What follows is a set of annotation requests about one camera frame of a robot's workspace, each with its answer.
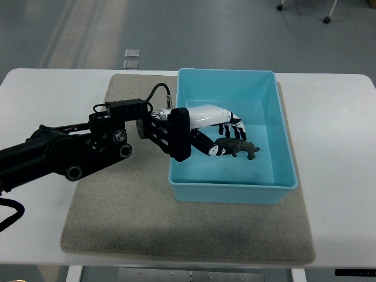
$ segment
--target blue plastic bin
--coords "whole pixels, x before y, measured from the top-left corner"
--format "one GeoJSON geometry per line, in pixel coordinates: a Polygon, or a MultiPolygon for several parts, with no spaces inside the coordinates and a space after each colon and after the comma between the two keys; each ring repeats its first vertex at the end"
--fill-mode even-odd
{"type": "MultiPolygon", "coordinates": [[[[177,107],[215,105],[240,117],[247,141],[260,148],[254,160],[246,152],[210,157],[192,147],[192,155],[170,161],[169,182],[184,202],[276,204],[298,186],[275,74],[271,71],[181,69],[177,107]]],[[[213,141],[218,126],[201,129],[213,141]]]]}

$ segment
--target floor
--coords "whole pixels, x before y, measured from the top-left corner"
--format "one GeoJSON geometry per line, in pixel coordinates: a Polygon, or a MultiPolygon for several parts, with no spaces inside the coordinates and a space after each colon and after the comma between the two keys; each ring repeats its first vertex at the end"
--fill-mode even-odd
{"type": "Polygon", "coordinates": [[[286,0],[282,11],[279,3],[0,0],[0,83],[15,68],[122,69],[125,49],[138,48],[140,70],[360,73],[376,85],[376,10],[367,0],[340,0],[327,25],[332,1],[286,0]]]}

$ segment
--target black wire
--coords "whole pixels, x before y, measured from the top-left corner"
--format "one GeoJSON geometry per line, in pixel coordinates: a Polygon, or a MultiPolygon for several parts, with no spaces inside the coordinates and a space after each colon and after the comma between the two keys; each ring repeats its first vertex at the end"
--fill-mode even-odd
{"type": "Polygon", "coordinates": [[[15,200],[0,198],[0,206],[7,206],[14,208],[17,212],[5,220],[0,222],[0,232],[7,229],[9,226],[19,220],[25,213],[25,207],[15,200]]]}
{"type": "Polygon", "coordinates": [[[96,107],[99,107],[99,106],[107,107],[106,104],[98,104],[98,105],[95,105],[95,106],[93,107],[93,111],[96,112],[96,113],[98,113],[97,110],[96,110],[95,108],[96,108],[96,107]]]}
{"type": "Polygon", "coordinates": [[[160,83],[158,83],[156,86],[154,86],[154,88],[153,88],[153,90],[151,91],[149,97],[147,97],[147,99],[146,99],[147,102],[150,101],[150,99],[153,97],[155,91],[157,90],[157,88],[158,88],[159,86],[163,86],[164,88],[166,88],[167,95],[170,95],[170,89],[169,89],[169,87],[168,87],[166,84],[164,84],[163,82],[160,82],[160,83]]]}

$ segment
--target chair wheel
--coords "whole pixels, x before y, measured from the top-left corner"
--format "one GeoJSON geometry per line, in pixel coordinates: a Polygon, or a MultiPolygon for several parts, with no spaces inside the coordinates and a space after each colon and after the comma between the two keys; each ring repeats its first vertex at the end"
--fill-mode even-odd
{"type": "Polygon", "coordinates": [[[329,23],[330,23],[330,18],[329,18],[328,16],[326,16],[326,17],[324,18],[324,22],[325,22],[326,24],[329,24],[329,23]]]}

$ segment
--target dark gray toy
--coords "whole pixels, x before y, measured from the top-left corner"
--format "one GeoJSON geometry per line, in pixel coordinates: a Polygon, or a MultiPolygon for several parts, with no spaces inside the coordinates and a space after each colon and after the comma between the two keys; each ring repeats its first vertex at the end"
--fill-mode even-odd
{"type": "Polygon", "coordinates": [[[218,138],[216,144],[228,150],[233,157],[236,157],[236,153],[245,151],[248,153],[247,159],[249,160],[253,160],[256,157],[254,153],[260,150],[260,148],[255,147],[252,142],[247,142],[238,138],[218,138]]]}

